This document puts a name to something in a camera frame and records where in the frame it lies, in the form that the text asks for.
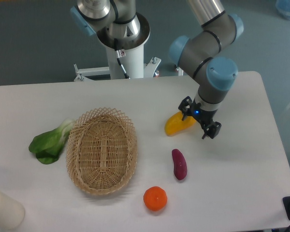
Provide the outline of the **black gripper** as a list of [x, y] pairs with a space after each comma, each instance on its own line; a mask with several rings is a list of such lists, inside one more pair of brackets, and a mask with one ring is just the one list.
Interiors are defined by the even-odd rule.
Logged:
[[202, 139], [206, 137], [214, 139], [219, 134], [221, 123], [214, 122], [213, 120], [217, 109], [213, 111], [204, 110], [201, 108], [200, 102], [196, 102], [195, 100], [192, 101], [192, 99], [187, 96], [181, 101], [178, 110], [182, 113], [182, 120], [186, 120], [188, 116], [193, 116], [193, 118], [199, 122], [204, 131]]

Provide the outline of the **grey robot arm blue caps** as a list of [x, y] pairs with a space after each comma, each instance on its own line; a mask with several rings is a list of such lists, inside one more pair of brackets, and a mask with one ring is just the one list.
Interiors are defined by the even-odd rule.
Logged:
[[[202, 32], [194, 38], [180, 36], [169, 49], [172, 62], [199, 88], [194, 99], [184, 98], [182, 121], [197, 121], [204, 137], [215, 138], [221, 124], [213, 120], [238, 75], [237, 65], [218, 54], [235, 42], [244, 25], [237, 15], [226, 14], [218, 0], [191, 0]], [[147, 19], [136, 11], [133, 0], [79, 0], [70, 10], [76, 25], [86, 35], [97, 35], [107, 52], [112, 79], [145, 76], [144, 44], [150, 35]]]

